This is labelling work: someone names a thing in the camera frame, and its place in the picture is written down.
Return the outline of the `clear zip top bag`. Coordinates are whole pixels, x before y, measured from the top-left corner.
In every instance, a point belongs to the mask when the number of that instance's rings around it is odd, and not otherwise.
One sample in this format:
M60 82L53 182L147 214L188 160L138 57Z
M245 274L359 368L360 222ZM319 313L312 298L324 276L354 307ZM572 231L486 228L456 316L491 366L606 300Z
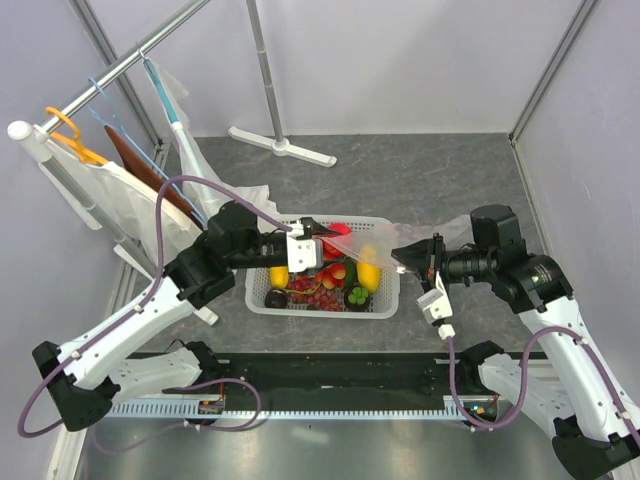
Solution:
M431 239L435 233L442 235L446 242L459 245L471 239L471 220L468 215L461 215L437 225L381 223L376 224L371 230L356 231L352 228L352 232L347 235L327 240L356 261L359 259L360 249L365 245L371 245L377 250L377 264L380 268L398 269L403 266L391 257L393 249L423 239Z

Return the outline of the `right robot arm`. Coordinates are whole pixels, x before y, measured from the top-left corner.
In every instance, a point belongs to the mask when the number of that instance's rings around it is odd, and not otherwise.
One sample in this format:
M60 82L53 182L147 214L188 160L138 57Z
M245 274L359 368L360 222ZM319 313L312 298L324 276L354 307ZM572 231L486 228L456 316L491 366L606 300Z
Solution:
M524 414L572 478L638 478L639 407L597 348L563 270L528 251L506 205L474 209L470 225L472 243L457 250L434 234L391 251L421 282L417 303L447 344L450 392L465 424L496 431ZM448 288L472 283L489 284L531 331L520 359L491 341L456 352Z

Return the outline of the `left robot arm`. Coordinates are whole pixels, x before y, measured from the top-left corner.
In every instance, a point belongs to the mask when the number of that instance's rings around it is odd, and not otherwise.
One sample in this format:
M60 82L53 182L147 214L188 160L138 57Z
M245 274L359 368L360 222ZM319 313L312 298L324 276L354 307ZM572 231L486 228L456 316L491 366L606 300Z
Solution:
M33 350L42 388L67 430L84 430L130 399L164 390L208 393L216 388L220 371L201 342L142 359L131 355L231 290L237 270L285 267L304 273L322 266L322 240L333 230L302 217L291 224L273 220L274 232L263 233L258 221L265 216L235 201L224 204L206 231L120 311L72 341L45 341Z

